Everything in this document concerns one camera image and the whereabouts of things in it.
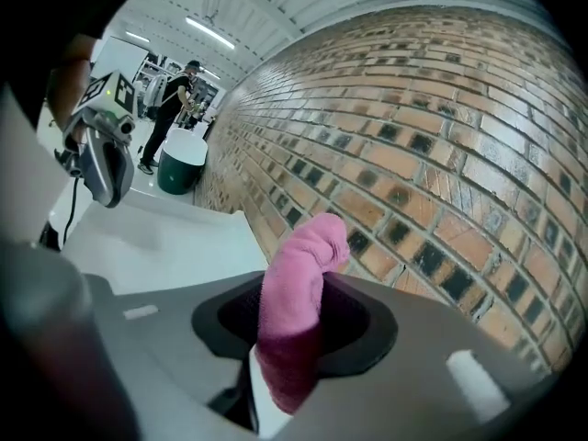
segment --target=black pants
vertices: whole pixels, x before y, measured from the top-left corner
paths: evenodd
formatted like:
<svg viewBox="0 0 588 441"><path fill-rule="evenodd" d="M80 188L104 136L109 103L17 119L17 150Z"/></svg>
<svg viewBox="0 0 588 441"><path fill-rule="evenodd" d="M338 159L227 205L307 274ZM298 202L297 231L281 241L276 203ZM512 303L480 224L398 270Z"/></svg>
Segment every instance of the black pants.
<svg viewBox="0 0 588 441"><path fill-rule="evenodd" d="M151 160L153 160L153 156L157 153L157 149L159 149L159 146L165 141L165 136L167 135L169 128L172 126L176 115L177 113L174 115L162 112L157 113L153 132L143 150L143 157L141 158L142 164L148 165Z"/></svg>

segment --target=trash can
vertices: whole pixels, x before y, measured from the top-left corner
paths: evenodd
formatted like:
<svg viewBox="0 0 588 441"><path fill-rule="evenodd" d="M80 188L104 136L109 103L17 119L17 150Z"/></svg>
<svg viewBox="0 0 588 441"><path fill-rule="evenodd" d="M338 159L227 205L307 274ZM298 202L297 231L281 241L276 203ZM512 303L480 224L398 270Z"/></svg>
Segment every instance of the trash can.
<svg viewBox="0 0 588 441"><path fill-rule="evenodd" d="M157 185L172 195L186 194L202 176L208 149L191 131L170 130L159 159Z"/></svg>

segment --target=fluorescent light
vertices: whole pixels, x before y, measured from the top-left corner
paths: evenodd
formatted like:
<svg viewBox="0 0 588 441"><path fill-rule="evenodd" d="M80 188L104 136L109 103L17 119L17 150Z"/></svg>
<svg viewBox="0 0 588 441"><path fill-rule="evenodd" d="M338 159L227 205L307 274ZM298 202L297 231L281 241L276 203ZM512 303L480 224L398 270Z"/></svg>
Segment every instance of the fluorescent light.
<svg viewBox="0 0 588 441"><path fill-rule="evenodd" d="M136 38L136 39L138 39L138 40L144 40L145 42L150 42L150 41L149 41L147 38L144 38L143 36L139 36L139 35L137 35L137 34L133 34L133 33L131 33L130 31L126 31L126 32L127 32L127 34L128 34L129 36L131 36L132 38Z"/></svg>
<svg viewBox="0 0 588 441"><path fill-rule="evenodd" d="M218 78L219 80L221 79L218 75L216 75L214 72L211 72L209 69L204 69L204 72L212 75L214 78Z"/></svg>
<svg viewBox="0 0 588 441"><path fill-rule="evenodd" d="M232 44L231 42L227 41L223 36L219 36L212 29L208 29L207 27L201 25L197 21L194 21L192 18L186 17L186 23L188 25L193 26L194 28L198 28L200 31L204 31L206 34L208 34L209 36L212 36L215 40L219 40L220 42L222 42L223 44L225 44L229 48L235 49L235 45Z"/></svg>

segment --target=ceiling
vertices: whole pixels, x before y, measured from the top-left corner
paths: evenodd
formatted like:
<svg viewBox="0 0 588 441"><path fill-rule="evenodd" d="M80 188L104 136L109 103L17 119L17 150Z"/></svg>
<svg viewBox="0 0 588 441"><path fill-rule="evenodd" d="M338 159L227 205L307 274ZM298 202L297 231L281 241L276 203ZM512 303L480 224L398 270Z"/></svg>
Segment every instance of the ceiling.
<svg viewBox="0 0 588 441"><path fill-rule="evenodd" d="M547 12L535 0L129 0L111 24L150 40L146 46L185 63L200 60L230 89L259 63L320 28L369 11L414 5L471 6L516 17L558 37ZM186 17L235 45L229 49L190 27Z"/></svg>

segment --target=black cable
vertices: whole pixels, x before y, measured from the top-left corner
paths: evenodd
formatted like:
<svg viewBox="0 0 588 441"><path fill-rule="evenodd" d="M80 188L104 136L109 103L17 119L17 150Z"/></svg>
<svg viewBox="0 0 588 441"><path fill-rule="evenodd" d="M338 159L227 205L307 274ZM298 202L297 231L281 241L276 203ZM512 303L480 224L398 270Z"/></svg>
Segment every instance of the black cable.
<svg viewBox="0 0 588 441"><path fill-rule="evenodd" d="M80 181L79 176L77 178L75 178L75 180L73 181L72 211L70 212L70 218L67 221L67 225L65 226L65 230L63 231L63 244L65 244L65 241L67 240L67 231L69 230L70 225L72 225L72 222L74 221L75 200L77 198L77 183L79 181Z"/></svg>

